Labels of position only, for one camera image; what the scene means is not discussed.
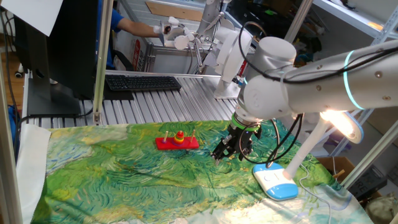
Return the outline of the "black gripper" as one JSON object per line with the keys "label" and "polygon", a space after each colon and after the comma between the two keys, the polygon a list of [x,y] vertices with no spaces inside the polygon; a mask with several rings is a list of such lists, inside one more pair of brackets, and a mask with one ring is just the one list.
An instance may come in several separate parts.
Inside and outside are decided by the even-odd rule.
{"label": "black gripper", "polygon": [[215,164],[218,165],[222,158],[224,158],[225,150],[228,148],[229,153],[240,153],[239,160],[247,159],[247,156],[252,152],[252,135],[254,134],[258,139],[261,138],[261,126],[250,126],[246,129],[239,128],[233,123],[228,127],[229,135],[221,138],[220,143],[211,153]]}

